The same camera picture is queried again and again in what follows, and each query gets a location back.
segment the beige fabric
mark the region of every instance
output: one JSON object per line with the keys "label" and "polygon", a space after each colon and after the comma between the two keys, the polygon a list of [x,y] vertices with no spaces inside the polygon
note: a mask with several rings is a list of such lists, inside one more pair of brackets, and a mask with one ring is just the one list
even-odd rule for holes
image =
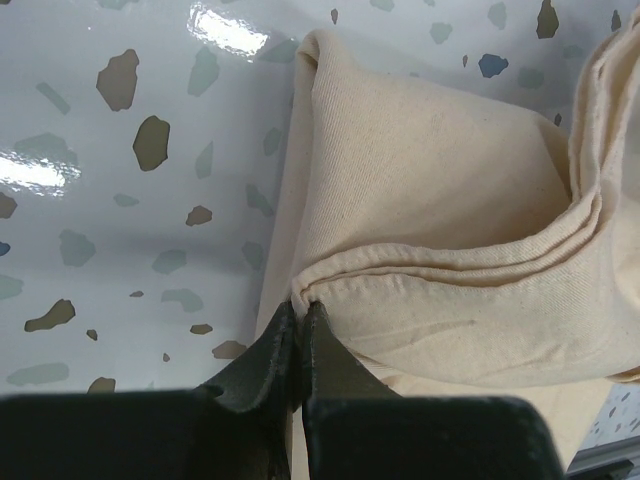
{"label": "beige fabric", "polygon": [[289,295],[300,316],[320,300],[392,388],[525,398],[567,464],[601,378],[640,365],[637,21],[587,64],[568,141],[533,112],[366,71],[311,33],[257,334]]}

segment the black clamp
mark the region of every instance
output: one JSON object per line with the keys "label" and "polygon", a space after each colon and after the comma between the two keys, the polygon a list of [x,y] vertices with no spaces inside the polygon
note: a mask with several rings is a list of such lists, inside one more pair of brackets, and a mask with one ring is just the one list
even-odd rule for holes
{"label": "black clamp", "polygon": [[290,303],[194,390],[0,401],[0,478],[288,480],[299,406],[312,480],[564,478],[526,402],[402,398]]}

